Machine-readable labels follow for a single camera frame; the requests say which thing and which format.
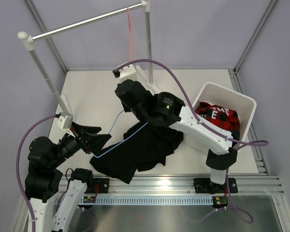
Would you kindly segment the pink clothes hanger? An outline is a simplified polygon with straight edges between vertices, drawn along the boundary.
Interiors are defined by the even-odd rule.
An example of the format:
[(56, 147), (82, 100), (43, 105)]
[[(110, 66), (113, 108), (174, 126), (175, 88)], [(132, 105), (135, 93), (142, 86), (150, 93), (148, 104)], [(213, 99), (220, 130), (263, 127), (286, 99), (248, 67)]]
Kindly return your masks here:
[(130, 6), (127, 6), (128, 27), (129, 27), (129, 45), (130, 45), (130, 61), (133, 60), (133, 23), (130, 16)]

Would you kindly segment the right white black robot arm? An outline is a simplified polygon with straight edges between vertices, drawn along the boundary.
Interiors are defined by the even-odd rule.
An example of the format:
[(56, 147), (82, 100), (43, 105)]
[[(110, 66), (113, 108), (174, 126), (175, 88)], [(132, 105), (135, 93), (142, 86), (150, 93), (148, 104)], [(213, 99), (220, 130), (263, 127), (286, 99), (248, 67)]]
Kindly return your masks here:
[(206, 146), (206, 165), (211, 169), (209, 186), (215, 192), (226, 187), (228, 168), (237, 160), (234, 146), (239, 131), (224, 130), (198, 116), (172, 93), (153, 95), (138, 81), (128, 79), (119, 83), (115, 94), (124, 111), (132, 112), (139, 121), (180, 131)]

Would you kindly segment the red black plaid shirt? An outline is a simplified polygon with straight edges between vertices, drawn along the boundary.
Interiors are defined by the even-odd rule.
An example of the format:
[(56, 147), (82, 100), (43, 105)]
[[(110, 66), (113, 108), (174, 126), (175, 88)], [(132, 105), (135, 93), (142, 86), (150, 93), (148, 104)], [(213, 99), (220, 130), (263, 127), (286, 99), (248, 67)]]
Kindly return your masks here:
[(240, 120), (235, 110), (200, 102), (195, 112), (219, 128), (232, 132), (234, 134), (233, 138), (239, 140)]

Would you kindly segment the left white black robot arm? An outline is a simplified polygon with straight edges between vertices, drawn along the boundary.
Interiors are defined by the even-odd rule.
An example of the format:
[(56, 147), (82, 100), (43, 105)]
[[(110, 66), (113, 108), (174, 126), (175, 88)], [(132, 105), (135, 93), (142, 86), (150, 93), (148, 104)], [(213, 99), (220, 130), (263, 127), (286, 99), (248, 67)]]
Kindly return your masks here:
[(42, 136), (29, 146), (29, 173), (25, 179), (25, 195), (33, 213), (36, 232), (66, 232), (83, 195), (94, 203), (99, 193), (108, 193), (108, 178), (94, 178), (88, 169), (75, 168), (68, 179), (65, 195), (57, 201), (63, 173), (58, 167), (79, 150), (97, 154), (111, 138), (101, 134), (100, 127), (72, 123), (58, 143)]

